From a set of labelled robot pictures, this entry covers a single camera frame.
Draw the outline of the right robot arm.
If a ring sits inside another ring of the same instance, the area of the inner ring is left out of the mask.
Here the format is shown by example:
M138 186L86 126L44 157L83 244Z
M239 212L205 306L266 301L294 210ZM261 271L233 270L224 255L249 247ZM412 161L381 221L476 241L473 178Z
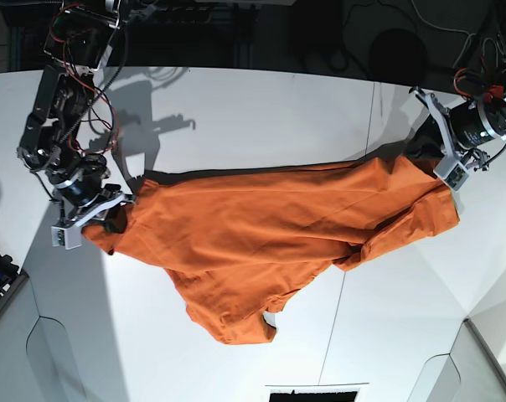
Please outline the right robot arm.
M110 84L98 87L94 74L117 38L127 36L131 10L128 1L64 1L49 25L44 52L52 61L43 69L17 155L38 180L48 180L44 189L59 207L53 234L61 244L86 225L111 233L127 226L124 206L133 197L104 182L104 155L116 145L117 120L105 123L108 139L101 150L87 152L77 136L98 101L111 105Z

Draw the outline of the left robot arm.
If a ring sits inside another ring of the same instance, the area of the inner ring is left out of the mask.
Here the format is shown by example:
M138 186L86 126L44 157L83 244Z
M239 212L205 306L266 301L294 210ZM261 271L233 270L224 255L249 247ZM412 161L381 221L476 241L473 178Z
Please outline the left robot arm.
M493 23L495 36L483 31ZM465 48L454 64L452 86L463 103L451 109L431 92L414 86L410 93L426 104L429 96L447 124L442 134L439 123L428 116L404 150L410 159L440 160L449 154L468 169L486 171L506 151L506 1L492 1L483 27L469 40L479 52L480 67L468 65L474 52Z

